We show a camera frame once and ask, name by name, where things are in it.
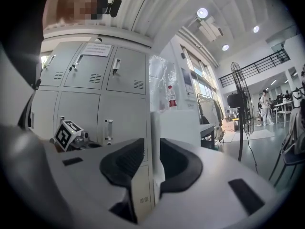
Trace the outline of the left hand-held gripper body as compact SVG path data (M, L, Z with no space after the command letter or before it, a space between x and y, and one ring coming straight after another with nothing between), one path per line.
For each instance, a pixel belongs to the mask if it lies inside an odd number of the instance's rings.
M102 147L90 139L87 131L70 120L61 121L53 140L62 152Z

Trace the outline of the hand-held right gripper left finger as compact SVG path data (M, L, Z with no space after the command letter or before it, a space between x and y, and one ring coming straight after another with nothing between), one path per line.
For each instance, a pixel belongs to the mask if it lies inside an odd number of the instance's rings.
M45 142L52 177L71 213L69 229L138 229L132 178L143 150L142 138L66 153Z

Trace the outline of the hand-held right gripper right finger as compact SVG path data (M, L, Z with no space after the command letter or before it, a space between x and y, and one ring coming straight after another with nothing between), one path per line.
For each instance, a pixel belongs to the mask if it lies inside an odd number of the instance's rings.
M219 151L172 143L196 154L203 163L199 179L186 191L164 194L142 223L145 229L259 229L279 209L286 193ZM264 206L248 215L228 182L243 179Z

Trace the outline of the grey metal locker cabinet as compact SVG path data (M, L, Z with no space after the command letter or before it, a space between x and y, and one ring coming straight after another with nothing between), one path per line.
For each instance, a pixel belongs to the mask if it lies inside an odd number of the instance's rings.
M87 131L90 139L102 147L144 139L143 161L132 179L135 215L138 222L142 222L154 208L149 51L137 43L107 37L94 41L78 37L71 41L82 42L82 45L68 66L61 85L40 85L36 91L31 109L32 130L40 138L49 140L55 136L61 121L70 120ZM108 57L81 55L90 42L111 45ZM118 47L146 55L145 95L107 90ZM77 70L70 72L73 64Z

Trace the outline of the grey metal locker door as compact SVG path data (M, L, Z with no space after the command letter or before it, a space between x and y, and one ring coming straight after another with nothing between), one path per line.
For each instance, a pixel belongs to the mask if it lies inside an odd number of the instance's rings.
M112 77L113 68L117 73ZM118 47L111 67L107 90L145 95L146 55Z
M52 51L41 72L41 86L59 87L65 72L82 42L60 42Z

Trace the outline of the small grey table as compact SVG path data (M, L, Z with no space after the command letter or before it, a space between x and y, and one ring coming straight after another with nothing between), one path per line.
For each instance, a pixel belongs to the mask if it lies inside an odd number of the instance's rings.
M215 133L213 124L200 125L201 147L215 150Z

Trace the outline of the cardboard box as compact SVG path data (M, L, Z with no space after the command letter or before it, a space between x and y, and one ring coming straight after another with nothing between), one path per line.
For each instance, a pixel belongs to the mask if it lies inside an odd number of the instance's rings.
M232 119L231 121L224 119L222 124L222 129L225 132L236 132L239 130L239 118Z

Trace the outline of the white rectangular appliance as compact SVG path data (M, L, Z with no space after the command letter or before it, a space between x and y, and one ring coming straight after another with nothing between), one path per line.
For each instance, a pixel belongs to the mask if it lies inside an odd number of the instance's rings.
M152 165L156 185L165 181L165 172L160 161L160 139L168 138L193 146L200 146L200 124L194 110L164 110L151 113Z

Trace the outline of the clothes rack with garments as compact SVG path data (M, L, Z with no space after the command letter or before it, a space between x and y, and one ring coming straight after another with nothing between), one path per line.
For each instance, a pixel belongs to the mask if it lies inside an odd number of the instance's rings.
M223 125L222 120L224 119L224 115L218 101L207 95L197 94L197 103L201 125L212 124L215 127L221 127Z

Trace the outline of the white paper notice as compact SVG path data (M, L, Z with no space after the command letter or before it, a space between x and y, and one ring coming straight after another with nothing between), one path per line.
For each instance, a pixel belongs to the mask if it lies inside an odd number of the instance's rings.
M90 42L86 44L81 55L108 57L111 48L111 45Z

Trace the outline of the blue chair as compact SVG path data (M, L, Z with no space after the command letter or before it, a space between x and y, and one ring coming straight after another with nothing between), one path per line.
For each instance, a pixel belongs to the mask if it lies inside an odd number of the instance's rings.
M305 105L295 108L290 114L289 130L282 142L270 178L275 173L280 159L283 160L284 165L274 187L279 183L287 167L293 167L292 174L294 174L298 165L305 164Z

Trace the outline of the black standing floor fan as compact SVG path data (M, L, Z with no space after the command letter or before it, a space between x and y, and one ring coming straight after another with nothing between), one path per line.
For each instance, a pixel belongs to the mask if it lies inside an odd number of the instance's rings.
M227 103L231 109L237 108L240 126L240 147L238 161L242 159L244 133L249 136L254 131L254 114L251 96L242 69L236 62L231 63L231 71L236 86L236 93L227 96Z

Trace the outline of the water bottle with red label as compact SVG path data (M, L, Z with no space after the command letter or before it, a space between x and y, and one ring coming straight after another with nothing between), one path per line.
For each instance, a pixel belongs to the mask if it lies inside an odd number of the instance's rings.
M167 88L167 101L168 101L169 110L178 109L177 101L176 101L176 94L171 85L169 85Z

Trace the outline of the clear plastic wrapped bundle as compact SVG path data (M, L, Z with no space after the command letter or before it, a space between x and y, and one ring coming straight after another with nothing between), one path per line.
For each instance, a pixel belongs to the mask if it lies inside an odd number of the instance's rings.
M169 109L168 86L172 86L179 99L178 75L174 63L156 55L149 58L150 111Z

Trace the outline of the person's black shirt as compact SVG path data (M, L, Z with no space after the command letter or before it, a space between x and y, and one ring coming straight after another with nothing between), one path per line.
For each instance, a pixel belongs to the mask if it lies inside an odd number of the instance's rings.
M0 42L28 85L41 64L42 18L47 0L0 0Z

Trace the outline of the black mezzanine railing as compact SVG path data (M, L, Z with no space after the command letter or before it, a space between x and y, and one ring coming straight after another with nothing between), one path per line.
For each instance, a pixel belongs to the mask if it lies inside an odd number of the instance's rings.
M232 62L230 65L231 73L219 78L221 86L227 87L235 83L233 72L237 71L244 76L244 79L250 78L269 69L272 69L280 64L290 60L290 57L285 49L281 49L273 54L270 54L252 64L240 67L238 63Z

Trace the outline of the white ceiling air conditioner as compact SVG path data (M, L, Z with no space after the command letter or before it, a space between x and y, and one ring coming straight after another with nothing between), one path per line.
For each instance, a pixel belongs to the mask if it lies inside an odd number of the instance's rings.
M199 30L209 42L213 42L217 38L222 37L224 35L220 26L215 23L215 19L213 16L210 16L206 20L201 20Z

